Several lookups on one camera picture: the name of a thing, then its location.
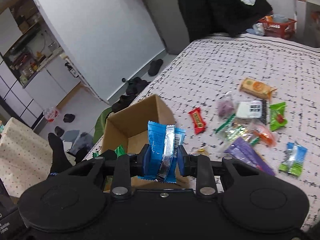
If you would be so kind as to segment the black clothes pile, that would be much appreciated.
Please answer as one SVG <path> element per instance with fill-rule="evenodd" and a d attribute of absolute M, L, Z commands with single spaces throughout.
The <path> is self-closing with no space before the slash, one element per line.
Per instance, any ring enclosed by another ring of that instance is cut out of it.
<path fill-rule="evenodd" d="M 272 12 L 267 0 L 178 0 L 189 40 L 227 33 L 244 33 L 258 20 Z"/>

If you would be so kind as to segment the small yellow candy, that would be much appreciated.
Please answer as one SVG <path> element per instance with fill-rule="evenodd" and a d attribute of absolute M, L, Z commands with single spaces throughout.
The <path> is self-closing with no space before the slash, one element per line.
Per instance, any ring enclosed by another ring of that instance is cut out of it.
<path fill-rule="evenodd" d="M 206 156 L 209 155 L 208 151 L 207 151 L 205 148 L 200 148 L 200 149 L 198 149 L 198 150 L 197 150 L 197 153 L 199 153 L 199 154 L 201 154 L 201 155 L 206 155 Z"/>

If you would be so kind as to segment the orange cracker packet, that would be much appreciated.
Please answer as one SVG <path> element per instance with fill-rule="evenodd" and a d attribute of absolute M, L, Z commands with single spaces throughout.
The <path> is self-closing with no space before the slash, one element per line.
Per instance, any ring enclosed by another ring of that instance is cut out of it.
<path fill-rule="evenodd" d="M 242 81 L 239 89 L 247 94 L 264 100 L 270 100 L 272 93 L 277 90 L 275 87 L 271 87 L 249 77 Z"/>

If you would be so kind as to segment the orange sausage snack bag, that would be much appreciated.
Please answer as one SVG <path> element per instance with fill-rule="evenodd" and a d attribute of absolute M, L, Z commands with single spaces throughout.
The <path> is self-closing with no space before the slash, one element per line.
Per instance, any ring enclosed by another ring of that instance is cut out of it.
<path fill-rule="evenodd" d="M 254 125 L 253 133 L 267 146 L 273 147 L 277 143 L 276 136 L 264 125 Z"/>

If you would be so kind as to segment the purple round snack packet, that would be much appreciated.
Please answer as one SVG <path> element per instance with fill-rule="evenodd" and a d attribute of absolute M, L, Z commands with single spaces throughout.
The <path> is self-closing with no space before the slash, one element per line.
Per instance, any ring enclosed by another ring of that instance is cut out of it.
<path fill-rule="evenodd" d="M 218 100 L 217 112 L 219 117 L 224 117 L 234 112 L 234 102 L 231 92 L 223 94 Z"/>

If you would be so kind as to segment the white black snack packet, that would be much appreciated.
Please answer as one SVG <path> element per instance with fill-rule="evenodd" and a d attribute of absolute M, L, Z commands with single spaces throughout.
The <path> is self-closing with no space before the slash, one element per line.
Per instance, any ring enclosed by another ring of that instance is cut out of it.
<path fill-rule="evenodd" d="M 267 101 L 251 100 L 240 101 L 237 105 L 235 116 L 239 119 L 257 119 L 267 124 Z"/>

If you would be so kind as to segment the white black-patterned bed blanket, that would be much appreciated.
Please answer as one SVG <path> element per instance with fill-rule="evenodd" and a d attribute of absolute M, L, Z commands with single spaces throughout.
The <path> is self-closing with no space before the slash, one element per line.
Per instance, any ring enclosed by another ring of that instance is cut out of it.
<path fill-rule="evenodd" d="M 272 103 L 286 102 L 287 125 L 277 131 L 277 144 L 257 145 L 267 163 L 277 170 L 288 142 L 308 149 L 298 178 L 278 177 L 301 188 L 310 203 L 303 230 L 319 222 L 319 49 L 281 38 L 244 34 L 237 38 L 214 35 L 189 44 L 138 96 L 157 94 L 171 109 L 178 127 L 186 132 L 184 147 L 189 153 L 205 148 L 219 160 L 220 140 L 214 130 L 221 124 L 217 102 L 232 93 L 236 102 L 251 100 L 241 91 L 245 78 L 263 82 L 277 90 Z M 190 115 L 200 107 L 206 130 L 195 134 Z"/>

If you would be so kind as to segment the black slippers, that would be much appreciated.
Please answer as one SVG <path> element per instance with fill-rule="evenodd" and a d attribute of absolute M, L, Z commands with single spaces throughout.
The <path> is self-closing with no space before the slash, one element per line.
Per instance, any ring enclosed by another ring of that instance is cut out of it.
<path fill-rule="evenodd" d="M 150 68 L 148 70 L 149 76 L 156 76 L 159 73 L 161 66 L 163 65 L 162 59 L 153 60 L 150 63 Z"/>

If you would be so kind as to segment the green cartoon floor mat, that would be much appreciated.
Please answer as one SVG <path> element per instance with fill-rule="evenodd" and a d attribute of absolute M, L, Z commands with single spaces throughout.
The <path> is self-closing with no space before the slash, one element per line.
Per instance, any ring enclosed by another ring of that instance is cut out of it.
<path fill-rule="evenodd" d="M 96 144 L 101 136 L 104 134 L 106 119 L 109 114 L 112 112 L 112 107 L 108 107 L 103 110 L 99 115 L 97 122 L 94 127 L 94 135 L 93 135 L 93 144 Z"/>

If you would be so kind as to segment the blue green snack packet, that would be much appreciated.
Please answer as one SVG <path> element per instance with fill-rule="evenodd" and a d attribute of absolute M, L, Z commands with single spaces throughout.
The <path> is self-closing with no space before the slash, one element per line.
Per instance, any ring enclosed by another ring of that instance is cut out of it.
<path fill-rule="evenodd" d="M 290 176 L 300 177 L 308 149 L 297 141 L 288 142 L 286 145 L 285 158 L 280 163 L 278 171 Z"/>

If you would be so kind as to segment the light green snack packet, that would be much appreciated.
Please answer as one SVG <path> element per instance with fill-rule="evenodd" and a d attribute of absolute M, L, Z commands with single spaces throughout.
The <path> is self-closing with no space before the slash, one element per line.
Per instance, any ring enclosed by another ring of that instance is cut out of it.
<path fill-rule="evenodd" d="M 272 132 L 285 127 L 287 120 L 284 113 L 286 108 L 286 102 L 279 102 L 269 105 L 270 109 L 270 130 Z"/>

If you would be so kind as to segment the open cardboard box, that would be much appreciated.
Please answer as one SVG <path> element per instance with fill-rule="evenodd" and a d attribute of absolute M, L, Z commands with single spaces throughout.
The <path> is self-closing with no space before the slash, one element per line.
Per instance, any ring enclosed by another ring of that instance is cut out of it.
<path fill-rule="evenodd" d="M 163 125 L 175 125 L 170 108 L 156 94 L 148 96 L 106 120 L 101 150 L 115 150 L 122 145 L 126 154 L 138 154 L 148 140 L 148 122 Z M 131 178 L 131 189 L 187 189 L 189 181 L 180 175 L 176 164 L 176 183 L 161 183 L 155 180 L 143 180 L 140 176 Z"/>

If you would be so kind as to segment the red candy bar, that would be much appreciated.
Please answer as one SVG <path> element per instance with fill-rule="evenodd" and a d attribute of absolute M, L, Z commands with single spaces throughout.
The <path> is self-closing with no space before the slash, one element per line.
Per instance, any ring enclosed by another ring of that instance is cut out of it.
<path fill-rule="evenodd" d="M 197 107 L 188 113 L 194 125 L 195 134 L 200 134 L 206 130 L 206 122 L 202 118 L 201 109 Z"/>

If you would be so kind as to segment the red white plastic bag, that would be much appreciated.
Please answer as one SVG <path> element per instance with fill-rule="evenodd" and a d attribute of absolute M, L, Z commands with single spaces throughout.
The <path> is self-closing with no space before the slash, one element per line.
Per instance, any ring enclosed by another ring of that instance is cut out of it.
<path fill-rule="evenodd" d="M 48 122 L 53 122 L 59 116 L 59 110 L 56 107 L 49 107 L 43 111 L 43 116 Z"/>

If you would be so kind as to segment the purple wafer pack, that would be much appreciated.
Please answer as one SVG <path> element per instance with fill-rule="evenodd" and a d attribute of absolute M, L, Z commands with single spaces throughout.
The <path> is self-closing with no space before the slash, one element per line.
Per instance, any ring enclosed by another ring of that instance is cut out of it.
<path fill-rule="evenodd" d="M 260 155 L 253 150 L 252 146 L 241 137 L 235 139 L 223 152 L 269 175 L 275 175 L 273 169 L 269 167 Z"/>

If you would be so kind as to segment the green striped biscuit packet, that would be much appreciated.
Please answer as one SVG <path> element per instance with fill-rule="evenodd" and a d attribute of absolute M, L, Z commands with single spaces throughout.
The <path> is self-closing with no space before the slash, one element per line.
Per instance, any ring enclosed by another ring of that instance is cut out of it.
<path fill-rule="evenodd" d="M 214 134 L 221 141 L 220 145 L 230 144 L 238 138 L 242 138 L 251 146 L 256 145 L 260 139 L 254 135 L 251 124 L 238 119 L 232 114 L 223 124 L 214 130 Z"/>

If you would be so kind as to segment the red plastic basket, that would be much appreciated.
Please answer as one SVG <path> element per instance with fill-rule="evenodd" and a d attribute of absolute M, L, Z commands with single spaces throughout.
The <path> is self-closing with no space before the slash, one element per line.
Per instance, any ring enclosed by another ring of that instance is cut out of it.
<path fill-rule="evenodd" d="M 289 21 L 286 23 L 277 23 L 270 21 L 271 16 L 266 16 L 261 18 L 258 22 L 263 25 L 265 35 L 278 37 L 288 40 L 296 32 L 296 23 L 294 19 L 289 18 Z"/>

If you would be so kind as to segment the cluttered white desk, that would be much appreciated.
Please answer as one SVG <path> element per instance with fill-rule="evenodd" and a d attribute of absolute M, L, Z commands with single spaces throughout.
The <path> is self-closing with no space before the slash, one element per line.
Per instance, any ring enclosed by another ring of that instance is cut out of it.
<path fill-rule="evenodd" d="M 319 48 L 319 0 L 295 0 L 296 40 Z"/>

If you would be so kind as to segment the white kitchen cabinet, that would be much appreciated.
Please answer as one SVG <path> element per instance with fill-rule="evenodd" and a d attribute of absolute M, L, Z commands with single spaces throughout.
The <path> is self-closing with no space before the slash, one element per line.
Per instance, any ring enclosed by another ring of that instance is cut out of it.
<path fill-rule="evenodd" d="M 57 106 L 80 83 L 65 64 L 66 61 L 57 56 L 22 85 L 1 59 L 1 106 L 9 107 L 12 117 L 35 128 L 43 111 Z"/>

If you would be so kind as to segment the dotted cream tablecloth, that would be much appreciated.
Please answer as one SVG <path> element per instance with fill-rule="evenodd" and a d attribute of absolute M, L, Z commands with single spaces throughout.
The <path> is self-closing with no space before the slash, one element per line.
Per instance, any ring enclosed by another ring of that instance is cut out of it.
<path fill-rule="evenodd" d="M 8 194 L 19 198 L 29 187 L 46 180 L 52 166 L 53 151 L 43 139 L 16 118 L 1 133 L 1 181 Z M 74 166 L 74 158 L 67 156 Z"/>

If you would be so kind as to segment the black sock foot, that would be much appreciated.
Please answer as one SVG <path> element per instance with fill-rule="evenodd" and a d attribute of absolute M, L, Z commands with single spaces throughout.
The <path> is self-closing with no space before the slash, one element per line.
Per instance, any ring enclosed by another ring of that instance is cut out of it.
<path fill-rule="evenodd" d="M 73 165 L 67 159 L 67 156 L 64 152 L 62 140 L 58 136 L 56 136 L 54 133 L 49 133 L 48 142 L 49 142 L 50 148 L 53 151 L 52 166 L 50 168 L 50 174 L 61 173 L 71 168 Z"/>

